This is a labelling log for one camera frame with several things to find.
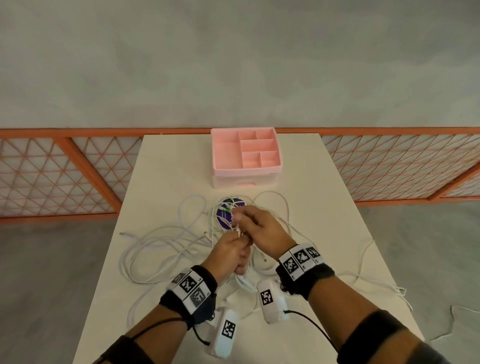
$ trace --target sleeve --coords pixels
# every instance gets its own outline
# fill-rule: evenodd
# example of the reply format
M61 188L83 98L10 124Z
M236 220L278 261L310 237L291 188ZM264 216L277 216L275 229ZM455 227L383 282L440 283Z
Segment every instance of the sleeve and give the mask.
M451 364L439 352L425 342L420 343L412 355L409 357L407 364Z

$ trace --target right hand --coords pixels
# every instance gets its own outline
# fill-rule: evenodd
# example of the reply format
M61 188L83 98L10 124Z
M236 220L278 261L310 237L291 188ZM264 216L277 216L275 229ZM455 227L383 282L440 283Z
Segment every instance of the right hand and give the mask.
M255 206L241 206L234 208L232 214L233 225L249 233L255 245L275 260L297 245L268 211Z

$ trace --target white table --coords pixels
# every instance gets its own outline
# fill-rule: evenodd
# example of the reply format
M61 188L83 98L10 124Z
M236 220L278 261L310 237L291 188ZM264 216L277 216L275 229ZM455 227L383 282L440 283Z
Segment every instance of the white table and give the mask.
M131 241L119 232L142 235L155 227L177 222L180 202L194 194L204 196L208 207L222 196L243 194L251 197L264 190L280 192L290 206L290 222L313 240L336 272L358 271L360 257L372 237L348 190L317 134L278 136L284 167L276 186L215 190L211 187L212 157L210 135L148 135L144 138L115 232L96 287L74 364L93 362L118 336L126 331L126 316L145 286L127 282L118 271L118 260ZM282 208L278 196L264 195L263 206ZM192 219L199 201L187 207L186 220ZM206 230L200 220L194 232ZM145 260L145 271L161 254ZM362 274L394 284L375 244L365 254ZM158 302L165 285L152 290L139 306L136 321ZM379 307L390 311L422 338L407 305L385 288L357 282L356 287ZM301 298L289 298L290 309L314 318ZM235 363L335 363L336 353L320 332L304 318L291 315L289 321L268 325L261 311L239 323L232 355ZM175 363L218 363L204 354L192 332L187 336Z

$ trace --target pink organizer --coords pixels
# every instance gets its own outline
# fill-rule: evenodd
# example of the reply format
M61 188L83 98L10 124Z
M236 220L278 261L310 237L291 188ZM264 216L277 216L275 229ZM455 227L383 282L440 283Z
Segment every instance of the pink organizer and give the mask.
M214 188L275 183L282 157L274 128L212 129Z

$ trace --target forearm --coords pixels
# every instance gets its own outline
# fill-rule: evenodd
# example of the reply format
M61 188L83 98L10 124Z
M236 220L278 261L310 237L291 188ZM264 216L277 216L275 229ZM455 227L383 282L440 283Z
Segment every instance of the forearm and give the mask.
M125 335L132 338L150 325L173 317L180 318L180 315L158 305ZM184 322L167 322L148 330L135 341L155 364L169 364L186 332L187 325Z
M321 279L308 302L338 350L355 328L379 308L337 277ZM420 339L407 329L389 337L370 359L370 364L404 364Z

